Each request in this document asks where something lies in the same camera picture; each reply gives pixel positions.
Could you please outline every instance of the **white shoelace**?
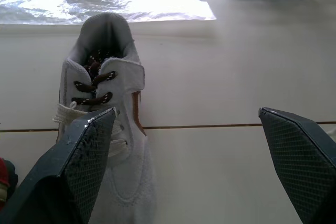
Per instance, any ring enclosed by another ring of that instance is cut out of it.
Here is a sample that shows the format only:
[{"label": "white shoelace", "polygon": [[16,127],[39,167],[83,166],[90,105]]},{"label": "white shoelace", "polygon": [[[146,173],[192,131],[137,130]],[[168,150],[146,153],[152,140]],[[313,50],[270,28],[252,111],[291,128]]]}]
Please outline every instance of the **white shoelace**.
[{"label": "white shoelace", "polygon": [[[73,120],[79,118],[83,115],[86,115],[87,112],[75,110],[77,106],[76,102],[70,103],[70,107],[66,107],[62,104],[57,104],[57,112],[54,118],[52,119],[56,123],[63,123],[64,125],[70,125]],[[116,119],[114,120],[112,134],[111,134],[111,144],[109,150],[109,157],[115,156],[118,153],[127,149],[127,142],[120,138],[119,134],[123,131],[121,123]]]}]

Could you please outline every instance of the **tile grout line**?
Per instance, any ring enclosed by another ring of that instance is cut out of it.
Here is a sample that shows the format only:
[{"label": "tile grout line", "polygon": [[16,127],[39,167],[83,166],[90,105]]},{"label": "tile grout line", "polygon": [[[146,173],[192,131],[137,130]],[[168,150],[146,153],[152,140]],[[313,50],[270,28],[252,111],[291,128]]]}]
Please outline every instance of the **tile grout line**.
[{"label": "tile grout line", "polygon": [[[317,122],[317,124],[336,124],[336,121]],[[196,128],[228,128],[228,127],[260,127],[261,123],[247,124],[214,124],[214,125],[189,125],[189,126],[148,126],[144,130],[167,130],[167,129],[196,129]],[[20,129],[20,130],[0,130],[0,133],[15,132],[53,132],[58,129]]]}]

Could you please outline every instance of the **shoelace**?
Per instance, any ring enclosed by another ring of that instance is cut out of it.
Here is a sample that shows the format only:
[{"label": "shoelace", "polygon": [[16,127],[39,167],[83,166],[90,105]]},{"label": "shoelace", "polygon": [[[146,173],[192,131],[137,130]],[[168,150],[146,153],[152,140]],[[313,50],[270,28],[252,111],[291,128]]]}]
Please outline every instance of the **shoelace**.
[{"label": "shoelace", "polygon": [[117,72],[112,71],[109,73],[104,73],[104,74],[98,74],[99,69],[100,69],[100,63],[95,61],[94,63],[91,64],[90,67],[84,66],[84,68],[87,70],[89,73],[91,79],[92,79],[92,84],[91,85],[86,85],[83,84],[79,81],[75,81],[75,87],[78,91],[80,92],[85,92],[85,93],[93,93],[94,98],[93,99],[85,99],[85,98],[72,98],[72,102],[76,102],[78,105],[100,105],[107,103],[111,100],[113,94],[111,92],[107,92],[104,96],[100,98],[96,98],[96,89],[99,83],[103,81],[109,81],[113,80],[117,76]]},{"label": "shoelace", "polygon": [[[112,71],[105,74],[98,74],[100,69],[100,63],[94,62],[91,64],[90,67],[84,66],[84,68],[87,70],[87,72],[90,75],[90,78],[92,79],[92,85],[86,85],[79,81],[75,81],[74,85],[77,88],[78,91],[85,92],[85,93],[93,93],[94,98],[93,99],[83,99],[83,98],[72,98],[72,102],[70,103],[69,108],[58,104],[57,105],[57,112],[54,118],[52,119],[54,122],[57,123],[63,123],[65,125],[69,125],[72,123],[73,120],[76,118],[83,116],[87,114],[87,112],[75,110],[75,107],[77,104],[81,105],[90,105],[94,106],[91,108],[94,108],[94,110],[102,109],[103,104],[109,102],[113,96],[111,92],[106,93],[103,97],[96,98],[96,89],[99,83],[103,81],[109,81],[113,80],[117,76],[117,72]],[[121,151],[123,151],[125,148],[127,148],[127,142],[119,138],[118,135],[123,131],[124,127],[121,125],[121,123],[117,120],[117,118],[114,120],[111,139],[113,140],[110,145],[110,151],[109,156],[114,156]]]}]

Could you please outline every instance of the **brown shoelace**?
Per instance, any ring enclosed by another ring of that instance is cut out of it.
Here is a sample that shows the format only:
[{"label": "brown shoelace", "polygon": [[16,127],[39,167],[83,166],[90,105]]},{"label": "brown shoelace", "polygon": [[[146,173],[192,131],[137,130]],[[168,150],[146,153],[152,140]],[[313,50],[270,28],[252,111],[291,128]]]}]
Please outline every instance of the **brown shoelace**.
[{"label": "brown shoelace", "polygon": [[83,84],[79,81],[74,81],[75,87],[77,90],[85,93],[92,93],[93,97],[92,99],[85,99],[85,98],[72,98],[71,101],[77,102],[78,105],[100,105],[107,103],[111,100],[113,94],[111,92],[107,92],[104,96],[96,98],[96,89],[99,83],[103,81],[109,81],[113,80],[117,76],[117,72],[112,71],[109,73],[104,74],[98,74],[100,69],[100,63],[95,61],[90,66],[84,66],[84,68],[87,70],[87,72],[90,75],[90,78],[92,80],[91,85]]}]

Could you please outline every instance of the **tile floor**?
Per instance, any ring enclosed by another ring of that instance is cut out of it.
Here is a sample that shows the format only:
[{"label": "tile floor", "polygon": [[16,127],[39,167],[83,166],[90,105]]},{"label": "tile floor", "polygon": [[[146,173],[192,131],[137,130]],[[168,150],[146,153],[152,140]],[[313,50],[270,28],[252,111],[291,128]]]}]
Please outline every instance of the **tile floor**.
[{"label": "tile floor", "polygon": [[[260,106],[336,121],[335,0],[208,2],[216,21],[131,24],[146,69],[144,126],[260,123]],[[0,27],[1,131],[57,127],[60,65],[78,30]],[[158,176],[156,223],[301,223],[260,126],[147,133]],[[0,133],[0,156],[22,180],[55,138]]]}]

